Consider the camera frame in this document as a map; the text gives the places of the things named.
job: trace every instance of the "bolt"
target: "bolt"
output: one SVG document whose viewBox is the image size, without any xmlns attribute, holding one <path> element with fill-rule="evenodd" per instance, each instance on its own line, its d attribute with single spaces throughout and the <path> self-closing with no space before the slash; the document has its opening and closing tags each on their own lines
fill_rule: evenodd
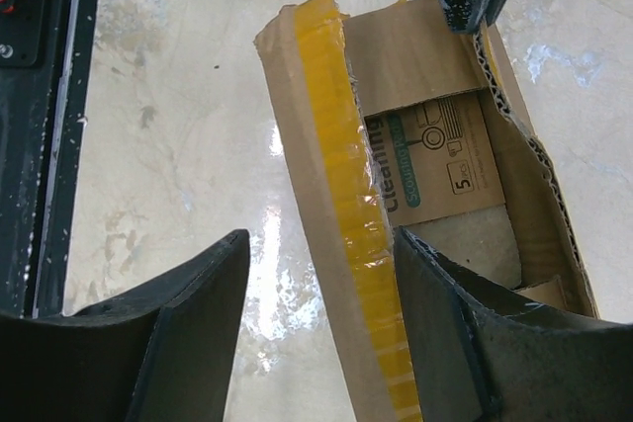
<svg viewBox="0 0 633 422">
<path fill-rule="evenodd" d="M 0 56 L 2 56 L 4 59 L 9 59 L 11 56 L 13 56 L 13 47 L 9 44 L 0 43 Z"/>
</svg>

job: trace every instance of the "green label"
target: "green label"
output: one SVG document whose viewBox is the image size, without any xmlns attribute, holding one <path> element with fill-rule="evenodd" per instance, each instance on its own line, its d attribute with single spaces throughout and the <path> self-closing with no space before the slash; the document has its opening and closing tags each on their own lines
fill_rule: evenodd
<svg viewBox="0 0 633 422">
<path fill-rule="evenodd" d="M 398 170 L 400 170 L 403 187 L 405 188 L 405 200 L 410 208 L 417 208 L 419 207 L 421 199 L 419 196 L 417 182 L 415 181 L 413 163 L 411 162 L 411 156 L 408 153 L 407 138 L 405 137 L 403 121 L 397 114 L 387 114 L 387 124 L 389 125 L 389 132 L 392 135 L 392 141 L 394 143 Z"/>
</svg>

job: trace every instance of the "marble surface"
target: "marble surface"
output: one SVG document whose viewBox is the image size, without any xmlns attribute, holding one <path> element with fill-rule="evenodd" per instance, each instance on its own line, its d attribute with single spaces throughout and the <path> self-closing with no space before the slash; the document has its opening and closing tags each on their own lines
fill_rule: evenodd
<svg viewBox="0 0 633 422">
<path fill-rule="evenodd" d="M 65 312 L 248 228 L 227 422 L 354 420 L 252 41 L 304 0 L 100 0 Z M 396 0 L 338 0 L 359 14 Z M 633 0 L 498 21 L 601 314 L 633 321 Z"/>
</svg>

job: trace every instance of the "cardboard box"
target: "cardboard box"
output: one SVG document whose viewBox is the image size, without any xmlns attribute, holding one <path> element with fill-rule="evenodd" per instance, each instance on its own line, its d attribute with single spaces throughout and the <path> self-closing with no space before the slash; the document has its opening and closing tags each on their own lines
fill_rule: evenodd
<svg viewBox="0 0 633 422">
<path fill-rule="evenodd" d="M 359 421 L 421 420 L 392 226 L 488 279 L 596 316 L 494 27 L 451 34 L 437 0 L 353 18 L 310 0 L 284 7 L 255 44 Z"/>
</svg>

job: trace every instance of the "white tabletop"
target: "white tabletop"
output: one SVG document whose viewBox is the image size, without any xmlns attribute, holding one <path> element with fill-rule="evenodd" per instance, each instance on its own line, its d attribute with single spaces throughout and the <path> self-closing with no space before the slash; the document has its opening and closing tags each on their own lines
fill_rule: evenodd
<svg viewBox="0 0 633 422">
<path fill-rule="evenodd" d="M 305 0 L 100 0 L 66 312 L 248 228 L 226 421 L 354 420 L 252 44 Z M 359 14 L 396 0 L 338 0 Z M 633 0 L 509 0 L 499 28 L 606 319 L 633 320 Z"/>
</svg>

